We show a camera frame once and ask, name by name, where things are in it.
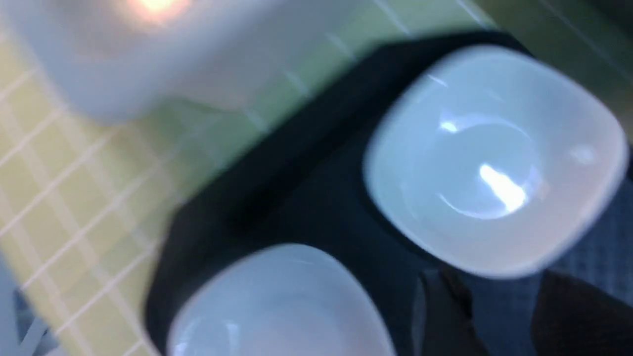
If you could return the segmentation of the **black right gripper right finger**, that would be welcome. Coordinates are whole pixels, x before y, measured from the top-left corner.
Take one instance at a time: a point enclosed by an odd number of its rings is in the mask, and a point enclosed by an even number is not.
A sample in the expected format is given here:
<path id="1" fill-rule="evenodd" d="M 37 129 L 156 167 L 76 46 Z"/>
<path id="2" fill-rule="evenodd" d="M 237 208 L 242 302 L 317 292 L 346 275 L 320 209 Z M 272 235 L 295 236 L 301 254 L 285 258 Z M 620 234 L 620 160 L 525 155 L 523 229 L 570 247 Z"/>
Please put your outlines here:
<path id="1" fill-rule="evenodd" d="M 532 314 L 539 356 L 631 356 L 633 309 L 579 278 L 545 271 Z"/>

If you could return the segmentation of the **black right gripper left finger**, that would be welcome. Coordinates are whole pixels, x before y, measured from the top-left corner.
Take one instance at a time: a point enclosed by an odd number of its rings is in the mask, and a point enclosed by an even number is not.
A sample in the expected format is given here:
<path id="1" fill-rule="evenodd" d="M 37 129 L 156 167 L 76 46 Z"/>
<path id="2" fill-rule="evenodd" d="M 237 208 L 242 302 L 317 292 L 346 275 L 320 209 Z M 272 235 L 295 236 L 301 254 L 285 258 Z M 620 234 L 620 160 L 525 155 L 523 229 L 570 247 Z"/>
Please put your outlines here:
<path id="1" fill-rule="evenodd" d="M 414 356 L 488 356 L 473 324 L 472 292 L 452 268 L 421 272 L 413 302 Z"/>

